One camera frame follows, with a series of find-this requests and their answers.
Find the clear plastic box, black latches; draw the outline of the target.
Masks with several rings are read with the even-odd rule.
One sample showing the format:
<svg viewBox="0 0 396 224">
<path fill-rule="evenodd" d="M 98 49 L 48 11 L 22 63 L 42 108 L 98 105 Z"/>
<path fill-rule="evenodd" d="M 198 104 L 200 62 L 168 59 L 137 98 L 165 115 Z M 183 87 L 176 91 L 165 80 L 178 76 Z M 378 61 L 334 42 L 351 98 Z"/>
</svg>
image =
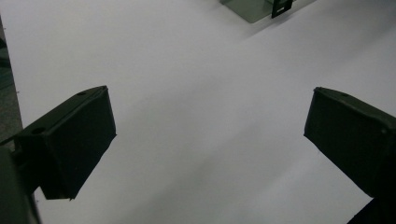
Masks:
<svg viewBox="0 0 396 224">
<path fill-rule="evenodd" d="M 271 19 L 291 9 L 294 0 L 219 0 L 224 6 L 249 23 L 265 17 Z"/>
</svg>

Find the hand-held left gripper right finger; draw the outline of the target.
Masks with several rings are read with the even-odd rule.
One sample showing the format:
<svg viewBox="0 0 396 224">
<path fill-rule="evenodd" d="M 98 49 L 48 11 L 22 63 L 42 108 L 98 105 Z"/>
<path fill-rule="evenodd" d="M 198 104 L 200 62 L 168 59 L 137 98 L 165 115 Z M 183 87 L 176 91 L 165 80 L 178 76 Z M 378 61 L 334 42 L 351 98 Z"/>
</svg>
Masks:
<svg viewBox="0 0 396 224">
<path fill-rule="evenodd" d="M 396 195 L 396 118 L 340 91 L 317 87 L 304 136 L 367 195 Z"/>
</svg>

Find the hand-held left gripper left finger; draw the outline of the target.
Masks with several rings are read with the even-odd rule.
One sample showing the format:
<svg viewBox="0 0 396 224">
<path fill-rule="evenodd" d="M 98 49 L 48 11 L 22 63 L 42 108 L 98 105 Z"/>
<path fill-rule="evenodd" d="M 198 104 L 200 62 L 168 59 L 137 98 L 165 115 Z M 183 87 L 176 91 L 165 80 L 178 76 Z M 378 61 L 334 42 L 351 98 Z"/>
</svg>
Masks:
<svg viewBox="0 0 396 224">
<path fill-rule="evenodd" d="M 108 88 L 79 92 L 15 135 L 24 187 L 74 199 L 116 137 Z"/>
</svg>

